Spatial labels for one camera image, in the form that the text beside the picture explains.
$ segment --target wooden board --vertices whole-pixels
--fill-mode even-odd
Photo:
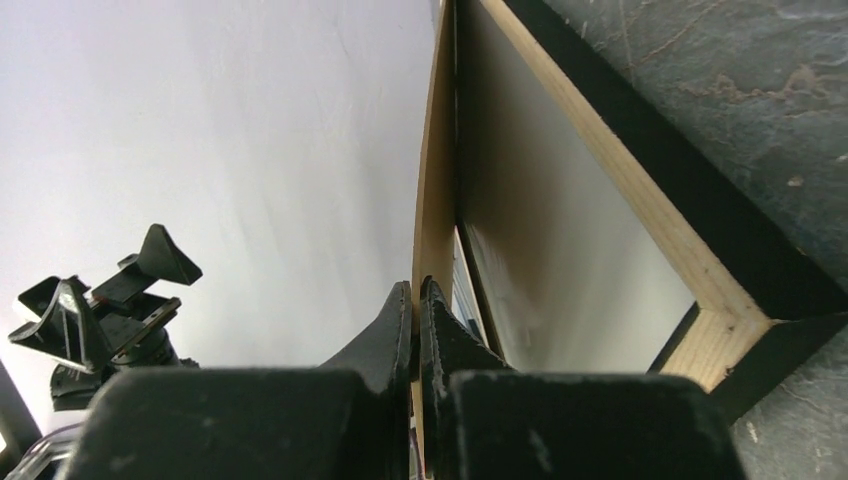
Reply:
[[[848,295],[542,0],[480,1],[697,300],[656,368],[735,419],[846,324]]]
[[[645,372],[695,298],[485,8],[457,19],[458,208],[504,358]]]
[[[418,170],[418,197],[415,208],[415,234],[412,248],[413,337],[420,330],[421,283],[432,276],[448,301],[453,284],[455,173],[454,141],[454,29],[453,2],[441,2],[430,91]],[[412,406],[421,459],[424,459],[424,411],[418,382],[411,387]]]

